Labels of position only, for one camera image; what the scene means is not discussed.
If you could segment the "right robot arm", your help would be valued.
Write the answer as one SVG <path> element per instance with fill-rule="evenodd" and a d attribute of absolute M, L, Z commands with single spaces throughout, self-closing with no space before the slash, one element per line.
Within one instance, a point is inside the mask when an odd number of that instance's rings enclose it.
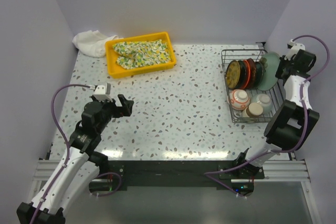
<path fill-rule="evenodd" d="M 254 176 L 276 154 L 293 152 L 303 145 L 320 117 L 308 97 L 308 72 L 316 59 L 315 54 L 294 48 L 280 58 L 275 77 L 283 81 L 286 98 L 265 128 L 265 143 L 255 150 L 245 150 L 233 161 L 237 177 Z"/>

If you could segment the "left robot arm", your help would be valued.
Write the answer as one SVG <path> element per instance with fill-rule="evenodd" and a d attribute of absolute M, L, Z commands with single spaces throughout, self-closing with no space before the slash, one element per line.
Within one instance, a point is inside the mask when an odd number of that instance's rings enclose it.
<path fill-rule="evenodd" d="M 134 102 L 118 95 L 114 99 L 93 98 L 87 103 L 70 136 L 66 151 L 44 187 L 29 203 L 17 208 L 20 223 L 65 223 L 66 212 L 95 178 L 108 174 L 108 158 L 95 149 L 112 118 L 130 116 Z"/>

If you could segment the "large celadon green plate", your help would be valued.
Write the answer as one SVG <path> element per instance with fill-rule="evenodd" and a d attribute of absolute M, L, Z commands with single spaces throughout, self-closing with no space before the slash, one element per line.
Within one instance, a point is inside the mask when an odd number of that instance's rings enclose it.
<path fill-rule="evenodd" d="M 261 57 L 259 62 L 265 71 L 257 89 L 260 91 L 268 91 L 278 82 L 276 72 L 280 64 L 280 56 L 276 52 L 268 52 Z"/>

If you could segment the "dark blue small plate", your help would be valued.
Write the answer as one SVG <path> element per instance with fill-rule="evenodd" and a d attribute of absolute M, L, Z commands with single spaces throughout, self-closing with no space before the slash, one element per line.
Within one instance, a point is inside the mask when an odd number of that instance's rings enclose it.
<path fill-rule="evenodd" d="M 265 68 L 264 65 L 260 62 L 255 62 L 256 64 L 256 77 L 255 77 L 255 81 L 253 84 L 253 88 L 257 88 L 259 86 L 259 84 L 261 83 L 264 73 L 265 73 Z"/>

